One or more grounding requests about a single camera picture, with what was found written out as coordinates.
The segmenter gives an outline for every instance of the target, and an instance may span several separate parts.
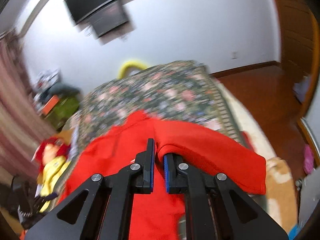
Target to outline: white wall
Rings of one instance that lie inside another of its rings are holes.
[[[311,130],[312,136],[316,140],[317,146],[320,146],[320,80],[313,96],[311,105],[308,109],[305,120],[308,128]]]
[[[10,30],[28,0],[9,0],[0,14],[0,33]]]
[[[38,0],[17,20],[21,28]],[[70,20],[63,0],[50,0],[24,38],[30,76],[59,67],[63,80],[89,92],[114,79],[121,64],[195,59],[211,73],[279,60],[280,35],[273,0],[133,0],[125,9],[134,28],[104,44]],[[237,51],[237,59],[232,52]]]

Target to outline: pink curtain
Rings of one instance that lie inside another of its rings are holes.
[[[55,131],[33,109],[31,93],[18,37],[8,33],[0,40],[0,166],[35,179],[33,154]]]

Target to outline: blue gripper pad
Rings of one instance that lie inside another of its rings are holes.
[[[167,193],[169,193],[169,168],[168,168],[168,160],[167,155],[164,156],[164,179],[165,179],[165,188]]]
[[[153,154],[151,155],[151,171],[150,171],[150,186],[151,186],[151,192],[153,192],[153,181],[154,181],[154,170],[155,170],[155,152],[153,150]]]

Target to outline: silver screw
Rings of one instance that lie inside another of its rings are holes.
[[[302,186],[302,180],[301,179],[296,180],[295,184],[296,184],[297,187],[301,187]]]
[[[186,170],[187,168],[189,168],[189,165],[186,163],[180,163],[178,167],[180,170]]]
[[[92,179],[93,181],[98,181],[98,180],[100,180],[101,178],[102,178],[102,176],[101,176],[100,174],[98,174],[98,173],[93,174],[93,175],[91,176],[91,179]]]
[[[140,164],[133,163],[130,165],[130,169],[133,171],[138,170],[138,169],[140,169]]]
[[[218,173],[217,179],[218,179],[218,180],[226,180],[226,179],[227,179],[227,176],[226,176],[226,174],[224,174],[224,173]]]

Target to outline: red hat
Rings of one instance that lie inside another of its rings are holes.
[[[59,147],[56,157],[58,156],[65,156],[66,158],[68,157],[70,145],[66,145],[65,143],[63,143],[63,140],[61,138],[51,137],[47,140],[44,140],[36,150],[35,155],[33,157],[40,164],[39,172],[42,172],[44,169],[42,159],[43,159],[44,149],[48,144],[53,144]]]

